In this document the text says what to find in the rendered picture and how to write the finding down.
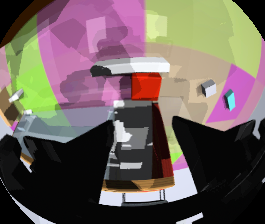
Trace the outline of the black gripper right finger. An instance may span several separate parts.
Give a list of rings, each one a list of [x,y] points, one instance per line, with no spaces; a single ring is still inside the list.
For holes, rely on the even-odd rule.
[[[254,125],[256,120],[250,120],[224,132],[184,117],[172,116],[173,133],[187,160],[197,193],[212,188],[212,181],[232,155],[237,141],[253,133]]]

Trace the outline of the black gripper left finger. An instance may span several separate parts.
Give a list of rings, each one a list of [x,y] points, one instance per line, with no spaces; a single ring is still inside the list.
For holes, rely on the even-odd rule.
[[[100,204],[101,186],[113,141],[112,120],[104,121],[67,143],[32,136],[24,136],[23,141],[32,159],[61,169],[88,202]]]

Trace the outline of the small cyan block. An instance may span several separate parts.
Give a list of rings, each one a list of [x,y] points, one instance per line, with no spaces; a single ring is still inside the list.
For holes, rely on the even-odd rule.
[[[226,104],[228,104],[229,112],[232,111],[232,109],[236,107],[236,104],[234,104],[234,92],[232,91],[232,89],[230,89],[229,92],[225,93],[225,100]]]

